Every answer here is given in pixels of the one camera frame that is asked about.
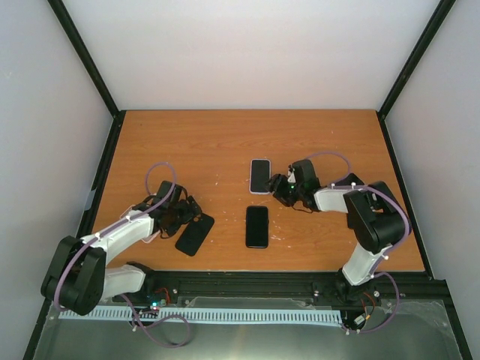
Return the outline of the black case with ring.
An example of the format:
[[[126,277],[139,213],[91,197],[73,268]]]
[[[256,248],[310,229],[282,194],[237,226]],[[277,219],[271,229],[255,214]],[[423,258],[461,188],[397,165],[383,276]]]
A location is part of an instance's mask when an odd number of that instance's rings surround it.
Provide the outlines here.
[[[214,224],[215,219],[207,214],[196,217],[185,227],[175,243],[175,248],[189,257],[194,257]]]

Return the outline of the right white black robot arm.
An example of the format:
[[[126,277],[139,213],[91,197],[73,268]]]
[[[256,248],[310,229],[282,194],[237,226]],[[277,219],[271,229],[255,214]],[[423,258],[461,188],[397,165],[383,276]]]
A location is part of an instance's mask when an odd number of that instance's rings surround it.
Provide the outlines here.
[[[383,181],[364,184],[354,173],[322,185],[311,160],[292,163],[286,175],[275,174],[267,191],[286,207],[300,202],[311,212],[339,212],[355,234],[357,244],[338,271],[332,292],[342,302],[351,302],[375,278],[375,271],[389,253],[401,244],[412,228],[388,185]]]

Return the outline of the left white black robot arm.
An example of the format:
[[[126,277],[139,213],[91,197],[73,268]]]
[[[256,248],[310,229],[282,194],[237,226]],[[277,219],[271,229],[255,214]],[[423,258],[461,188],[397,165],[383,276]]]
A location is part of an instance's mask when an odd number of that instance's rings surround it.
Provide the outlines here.
[[[109,263],[137,242],[174,236],[181,227],[200,221],[203,211],[181,185],[163,181],[154,194],[129,208],[119,220],[96,233],[64,237],[53,255],[40,293],[59,311],[86,315],[100,302],[130,293],[140,302],[151,300],[156,283],[148,268]]]

